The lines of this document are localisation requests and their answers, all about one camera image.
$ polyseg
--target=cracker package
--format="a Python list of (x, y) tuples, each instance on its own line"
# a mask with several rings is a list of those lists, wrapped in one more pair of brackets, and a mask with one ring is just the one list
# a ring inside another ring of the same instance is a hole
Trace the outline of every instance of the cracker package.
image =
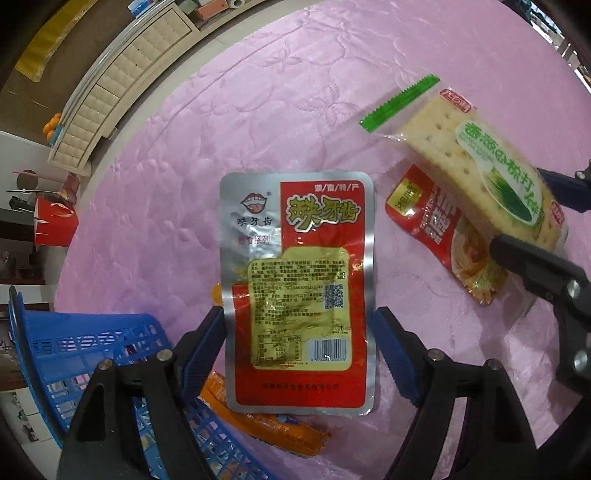
[(412, 160), (457, 199), (487, 246), (505, 233), (551, 252), (561, 248), (564, 213), (537, 169), (437, 77), (423, 78), (361, 124), (410, 147)]

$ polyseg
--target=red snack package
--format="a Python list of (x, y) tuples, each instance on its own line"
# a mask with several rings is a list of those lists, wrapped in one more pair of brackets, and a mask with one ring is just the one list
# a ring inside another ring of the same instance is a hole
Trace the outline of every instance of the red snack package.
[(386, 212), (426, 245), (480, 304), (491, 303), (507, 271), (488, 254), (482, 235), (453, 198), (413, 165), (386, 200)]

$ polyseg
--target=snack package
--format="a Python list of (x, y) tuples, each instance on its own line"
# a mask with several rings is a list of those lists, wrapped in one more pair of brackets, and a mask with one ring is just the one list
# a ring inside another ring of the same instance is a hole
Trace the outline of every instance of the snack package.
[(487, 247), (506, 233), (551, 252), (561, 248), (564, 213), (537, 169), (437, 77), (425, 77), (361, 124), (418, 154), (411, 159), (454, 196)]
[(491, 303), (507, 271), (488, 254), (488, 246), (451, 195), (416, 165), (386, 200), (386, 213), (421, 241), (480, 304)]
[(228, 406), (366, 414), (374, 403), (374, 190), (363, 173), (230, 173), (220, 185)]
[(244, 433), (296, 455), (317, 455), (330, 435), (313, 429), (289, 415), (234, 413), (226, 405), (226, 381), (211, 372), (205, 381), (201, 399), (218, 417)]

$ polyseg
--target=table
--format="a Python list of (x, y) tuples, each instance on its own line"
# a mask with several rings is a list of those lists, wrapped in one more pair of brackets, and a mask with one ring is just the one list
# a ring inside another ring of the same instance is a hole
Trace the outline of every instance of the table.
[[(544, 65), (544, 74), (539, 66)], [(499, 358), (543, 442), (577, 398), (553, 381), (557, 329), (539, 301), (479, 307), (384, 211), (402, 155), (357, 126), (379, 99), (433, 72), (480, 107), (537, 166), (572, 175), (591, 152), (591, 96), (532, 28), (496, 0), (342, 0), (296, 12), (226, 50), (180, 86), (126, 146), (82, 218), (56, 309), (150, 312), (173, 342), (208, 311), (219, 281), (220, 179), (229, 171), (361, 170), (376, 190), (375, 297), (428, 348)], [(566, 212), (571, 259), (591, 273), (591, 216)], [(218, 359), (223, 371), (223, 360)], [(251, 439), (271, 471), (382, 478), (414, 410), (378, 362), (374, 411), (325, 417), (324, 455), (300, 459)], [(440, 472), (449, 471), (455, 434)]]

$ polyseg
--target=green zipper seal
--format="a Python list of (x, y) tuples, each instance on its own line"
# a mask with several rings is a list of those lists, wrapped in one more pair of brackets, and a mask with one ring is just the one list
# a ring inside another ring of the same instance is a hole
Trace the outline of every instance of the green zipper seal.
[(429, 88), (438, 84), (440, 81), (441, 80), (438, 77), (432, 74), (423, 77), (414, 85), (411, 85), (406, 90), (403, 90), (381, 106), (377, 107), (373, 112), (369, 113), (363, 120), (361, 120), (359, 124), (369, 133), (375, 132), (400, 110), (413, 103), (423, 93), (429, 90)]

